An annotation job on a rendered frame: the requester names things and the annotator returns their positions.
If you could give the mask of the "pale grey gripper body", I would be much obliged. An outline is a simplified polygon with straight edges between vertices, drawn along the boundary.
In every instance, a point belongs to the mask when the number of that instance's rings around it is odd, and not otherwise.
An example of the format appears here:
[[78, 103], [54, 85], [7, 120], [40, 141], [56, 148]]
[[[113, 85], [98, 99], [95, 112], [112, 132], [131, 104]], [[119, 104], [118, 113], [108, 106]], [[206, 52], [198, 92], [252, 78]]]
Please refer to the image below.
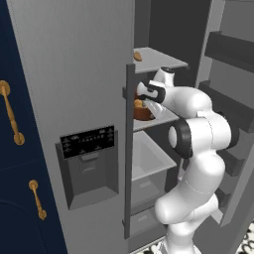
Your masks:
[[160, 118], [165, 111], [165, 108], [157, 102], [154, 102], [151, 100], [146, 100], [145, 104], [149, 108], [149, 110], [151, 111], [151, 113], [154, 115], [155, 118]]

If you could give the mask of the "large grey fridge drawer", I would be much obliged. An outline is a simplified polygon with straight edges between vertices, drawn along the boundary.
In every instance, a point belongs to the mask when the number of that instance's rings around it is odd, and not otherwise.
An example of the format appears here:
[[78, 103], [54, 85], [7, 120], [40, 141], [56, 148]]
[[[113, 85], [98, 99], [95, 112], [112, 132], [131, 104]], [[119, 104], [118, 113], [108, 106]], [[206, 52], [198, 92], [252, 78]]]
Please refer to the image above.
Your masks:
[[133, 134], [132, 206], [164, 192], [167, 171], [176, 163], [144, 131]]

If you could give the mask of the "grey fridge body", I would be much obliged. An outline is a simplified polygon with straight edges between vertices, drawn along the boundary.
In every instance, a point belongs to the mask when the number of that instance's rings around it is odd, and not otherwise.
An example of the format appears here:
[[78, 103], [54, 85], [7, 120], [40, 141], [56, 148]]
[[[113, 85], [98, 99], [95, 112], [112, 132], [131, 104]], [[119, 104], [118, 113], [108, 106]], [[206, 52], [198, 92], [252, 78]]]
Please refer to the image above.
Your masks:
[[[142, 61], [136, 64], [138, 80], [151, 78], [161, 66], [176, 72], [178, 86], [195, 86], [200, 56], [212, 0], [135, 0], [134, 48]], [[176, 163], [168, 169], [164, 192], [132, 206], [131, 216], [154, 207], [158, 197], [177, 184], [180, 156], [170, 147], [167, 132], [177, 115], [166, 111], [159, 119], [136, 120], [134, 133], [144, 131]], [[163, 238], [155, 230], [141, 232], [128, 239], [130, 254], [143, 254]]]

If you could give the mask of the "grey fridge door with dispenser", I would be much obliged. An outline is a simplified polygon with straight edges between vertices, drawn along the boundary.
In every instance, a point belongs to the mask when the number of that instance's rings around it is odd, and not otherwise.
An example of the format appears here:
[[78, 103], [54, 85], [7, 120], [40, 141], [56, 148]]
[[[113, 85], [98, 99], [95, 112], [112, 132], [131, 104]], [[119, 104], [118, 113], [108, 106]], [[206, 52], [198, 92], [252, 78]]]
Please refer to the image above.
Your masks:
[[124, 195], [66, 205], [56, 144], [62, 135], [114, 126], [125, 168], [126, 66], [132, 0], [7, 0], [68, 254], [126, 254]]

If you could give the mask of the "grey open fridge door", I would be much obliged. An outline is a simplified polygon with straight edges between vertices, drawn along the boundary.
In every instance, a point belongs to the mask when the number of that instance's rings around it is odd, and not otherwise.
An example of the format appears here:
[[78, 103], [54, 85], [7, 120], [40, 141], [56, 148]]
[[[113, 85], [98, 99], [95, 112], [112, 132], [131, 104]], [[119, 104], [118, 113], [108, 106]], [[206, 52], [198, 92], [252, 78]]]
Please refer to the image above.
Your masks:
[[[211, 88], [254, 109], [254, 73], [206, 57], [210, 32], [254, 42], [254, 0], [211, 1], [196, 81], [209, 80]], [[194, 243], [202, 254], [235, 254], [254, 218], [254, 132], [240, 129], [238, 144], [227, 152], [244, 164], [238, 176], [224, 176], [220, 189], [225, 207], [195, 234]]]

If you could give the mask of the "small grey fridge drawer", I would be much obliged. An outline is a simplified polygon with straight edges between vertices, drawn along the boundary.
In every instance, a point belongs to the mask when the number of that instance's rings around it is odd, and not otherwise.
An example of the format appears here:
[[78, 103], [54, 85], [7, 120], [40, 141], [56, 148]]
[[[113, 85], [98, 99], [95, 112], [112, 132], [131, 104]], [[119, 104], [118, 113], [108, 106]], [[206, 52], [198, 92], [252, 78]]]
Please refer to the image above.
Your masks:
[[166, 231], [165, 226], [157, 219], [153, 207], [132, 215], [130, 220], [131, 236], [149, 230], [155, 230], [158, 234], [163, 234]]

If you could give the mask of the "dark grey door bin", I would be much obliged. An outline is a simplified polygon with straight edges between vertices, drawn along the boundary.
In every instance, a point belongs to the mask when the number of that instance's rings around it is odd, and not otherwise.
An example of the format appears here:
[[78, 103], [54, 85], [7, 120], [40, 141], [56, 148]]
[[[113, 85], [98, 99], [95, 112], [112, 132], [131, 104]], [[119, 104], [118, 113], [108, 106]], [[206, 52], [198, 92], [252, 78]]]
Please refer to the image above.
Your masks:
[[210, 32], [204, 55], [254, 73], [254, 42]]
[[221, 111], [236, 127], [246, 133], [254, 132], [254, 109], [220, 93], [209, 86], [210, 81], [202, 81], [199, 89], [205, 92], [212, 100], [213, 109]]
[[236, 177], [240, 174], [241, 168], [244, 164], [243, 159], [237, 159], [226, 150], [218, 152], [218, 155], [223, 159], [225, 163], [225, 172], [232, 177]]

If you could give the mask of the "navy cupboard door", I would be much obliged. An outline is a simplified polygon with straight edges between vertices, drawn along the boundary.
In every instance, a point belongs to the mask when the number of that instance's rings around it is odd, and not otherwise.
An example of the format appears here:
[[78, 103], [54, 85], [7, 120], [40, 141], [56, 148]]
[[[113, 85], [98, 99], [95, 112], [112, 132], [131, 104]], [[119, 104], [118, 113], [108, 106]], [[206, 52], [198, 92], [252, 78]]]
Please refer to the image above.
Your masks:
[[[29, 181], [47, 212], [39, 219]], [[47, 169], [33, 162], [0, 171], [0, 254], [67, 254]]]
[[22, 146], [15, 144], [4, 98], [0, 94], [0, 170], [40, 161], [43, 156], [41, 142], [6, 0], [0, 0], [0, 80], [6, 80], [10, 85], [8, 100], [18, 130], [25, 137]]

